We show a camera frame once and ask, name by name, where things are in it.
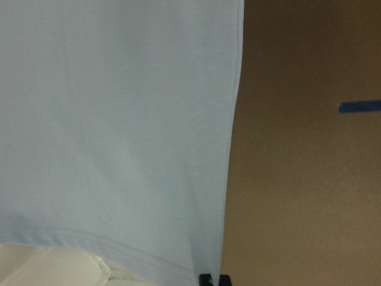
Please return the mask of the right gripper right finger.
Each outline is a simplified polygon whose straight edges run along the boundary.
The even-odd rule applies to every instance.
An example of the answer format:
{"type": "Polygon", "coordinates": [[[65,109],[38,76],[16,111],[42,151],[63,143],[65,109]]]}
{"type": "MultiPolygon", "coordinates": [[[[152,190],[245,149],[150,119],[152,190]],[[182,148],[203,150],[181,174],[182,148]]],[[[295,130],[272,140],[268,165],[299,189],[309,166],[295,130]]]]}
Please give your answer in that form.
{"type": "Polygon", "coordinates": [[[229,275],[220,275],[218,286],[231,286],[231,278],[229,275]]]}

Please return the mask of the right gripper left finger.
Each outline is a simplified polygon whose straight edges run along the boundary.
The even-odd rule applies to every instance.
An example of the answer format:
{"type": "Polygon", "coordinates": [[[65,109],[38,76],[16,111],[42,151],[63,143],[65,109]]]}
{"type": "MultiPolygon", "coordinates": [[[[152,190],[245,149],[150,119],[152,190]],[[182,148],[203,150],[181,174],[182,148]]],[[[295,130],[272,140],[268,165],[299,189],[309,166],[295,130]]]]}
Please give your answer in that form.
{"type": "Polygon", "coordinates": [[[212,277],[210,274],[199,275],[199,286],[212,286],[212,277]]]}

